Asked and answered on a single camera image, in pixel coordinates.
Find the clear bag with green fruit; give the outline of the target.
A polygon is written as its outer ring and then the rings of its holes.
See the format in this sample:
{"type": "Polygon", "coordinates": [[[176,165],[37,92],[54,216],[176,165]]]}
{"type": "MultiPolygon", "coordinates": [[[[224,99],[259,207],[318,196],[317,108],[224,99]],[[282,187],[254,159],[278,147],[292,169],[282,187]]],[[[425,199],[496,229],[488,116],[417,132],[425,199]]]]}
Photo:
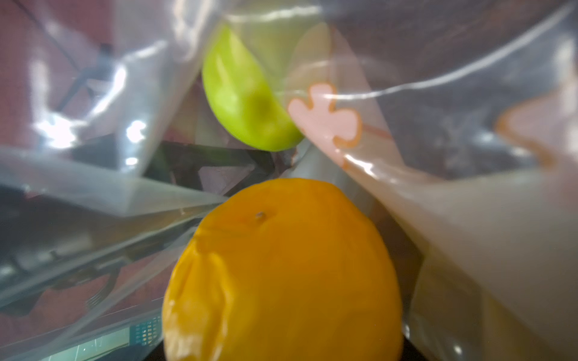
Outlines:
{"type": "Polygon", "coordinates": [[[3,1],[1,358],[160,313],[203,216],[277,177],[386,210],[427,359],[577,358],[575,1],[3,1]],[[359,140],[238,142],[203,86],[216,32],[317,23],[328,79],[299,100],[359,140]]]}

